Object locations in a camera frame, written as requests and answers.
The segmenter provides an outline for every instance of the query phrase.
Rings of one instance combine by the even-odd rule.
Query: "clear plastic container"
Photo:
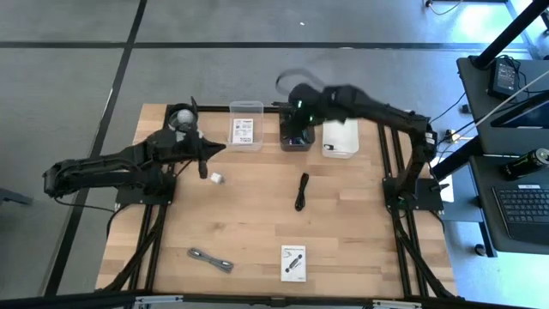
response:
[[[233,151],[261,149],[263,145],[263,103],[260,101],[234,101],[229,104],[229,111],[228,148]]]
[[[359,151],[359,122],[348,119],[345,124],[327,121],[323,124],[323,155],[349,159]]]

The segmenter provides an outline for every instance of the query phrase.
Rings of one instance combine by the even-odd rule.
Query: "keyboard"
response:
[[[494,188],[506,223],[549,224],[549,189]]]

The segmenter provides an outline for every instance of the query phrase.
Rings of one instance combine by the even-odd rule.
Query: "wooden tabletop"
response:
[[[143,105],[134,142],[160,129],[165,111],[166,105]],[[229,114],[201,112],[199,127],[207,139],[226,142]],[[154,291],[402,297],[395,236],[383,203],[377,125],[359,121],[360,150],[349,160],[323,157],[320,142],[304,153],[281,151],[275,113],[264,115],[263,131],[260,151],[223,151],[208,162],[210,173],[222,174],[225,184],[200,179],[196,163],[179,176],[167,210]],[[316,134],[321,140],[322,126]],[[407,161],[407,136],[401,135],[401,141]],[[297,212],[294,203],[303,172],[311,177],[306,206]],[[143,210],[142,205],[130,206],[112,223],[97,288],[110,283],[134,253]],[[428,212],[416,211],[415,216],[424,259],[455,293],[440,222]],[[307,282],[281,282],[281,245],[306,246]],[[232,273],[188,257],[191,247],[233,262]],[[144,285],[148,258],[143,262],[138,287]],[[408,268],[418,293],[410,257]]]

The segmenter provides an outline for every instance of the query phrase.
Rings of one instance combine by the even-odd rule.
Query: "white cable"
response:
[[[451,7],[450,9],[448,9],[447,11],[442,12],[442,13],[437,12],[437,11],[432,7],[432,4],[429,4],[429,8],[430,8],[431,11],[432,11],[433,13],[435,13],[436,15],[444,15],[444,14],[449,13],[452,9],[457,8],[457,7],[458,7],[460,4],[462,4],[462,3],[463,3],[463,0],[460,0],[460,2],[458,2],[456,5],[454,5],[453,7]]]
[[[482,124],[483,122],[485,122],[485,120],[487,120],[494,112],[496,112],[501,106],[504,106],[505,104],[507,104],[509,101],[513,100],[518,94],[520,94],[522,91],[528,89],[530,86],[532,86],[534,83],[536,83],[538,80],[540,80],[541,78],[543,78],[543,76],[546,76],[547,74],[549,74],[549,70],[547,70],[545,73],[543,73],[542,75],[538,76],[536,79],[534,79],[533,81],[529,82],[528,85],[522,87],[521,89],[519,89],[519,91],[515,92],[513,95],[511,95],[509,98],[507,98],[507,100],[501,102],[498,106],[496,106],[494,109],[492,109],[490,112],[488,112],[481,120],[479,120],[478,123],[474,124],[473,128],[467,130],[465,133],[463,133],[460,137],[458,137],[455,142],[458,142],[460,141],[467,133],[469,133],[470,131],[472,131],[474,128],[478,127],[480,124]],[[452,143],[450,143],[444,150],[442,153],[444,153],[446,150],[448,150],[448,148],[452,146]],[[440,160],[441,160],[442,156],[438,157],[438,163],[440,163]]]

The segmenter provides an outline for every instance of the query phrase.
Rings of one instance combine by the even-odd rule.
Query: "white label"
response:
[[[232,143],[254,142],[254,119],[234,119],[232,122]]]
[[[518,185],[519,189],[541,189],[539,185]]]
[[[281,280],[284,282],[307,281],[304,245],[282,246]]]

